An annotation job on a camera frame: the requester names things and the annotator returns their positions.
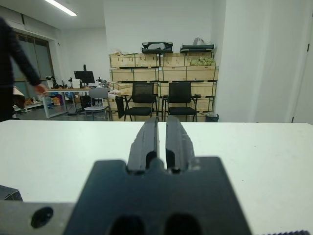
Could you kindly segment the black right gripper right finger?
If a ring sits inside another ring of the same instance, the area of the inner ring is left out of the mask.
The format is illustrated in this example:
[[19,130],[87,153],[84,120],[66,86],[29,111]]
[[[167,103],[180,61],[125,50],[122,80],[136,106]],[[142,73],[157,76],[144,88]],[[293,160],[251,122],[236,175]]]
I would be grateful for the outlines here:
[[165,150],[167,168],[172,172],[187,171],[195,160],[192,141],[175,116],[166,122]]

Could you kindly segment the person hand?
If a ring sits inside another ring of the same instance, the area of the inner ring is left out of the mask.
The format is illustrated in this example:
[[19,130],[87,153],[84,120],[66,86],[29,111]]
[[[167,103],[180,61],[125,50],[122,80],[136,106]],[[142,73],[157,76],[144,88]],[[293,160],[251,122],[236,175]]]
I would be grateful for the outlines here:
[[45,95],[48,91],[47,87],[44,84],[34,86],[34,90],[38,95]]

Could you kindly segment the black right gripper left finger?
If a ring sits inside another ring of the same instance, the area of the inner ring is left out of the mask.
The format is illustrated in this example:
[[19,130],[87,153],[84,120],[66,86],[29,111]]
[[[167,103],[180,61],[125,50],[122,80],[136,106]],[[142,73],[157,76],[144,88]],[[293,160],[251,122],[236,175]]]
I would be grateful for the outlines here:
[[159,158],[158,118],[151,117],[140,128],[131,145],[127,163],[128,171],[142,172],[153,159]]

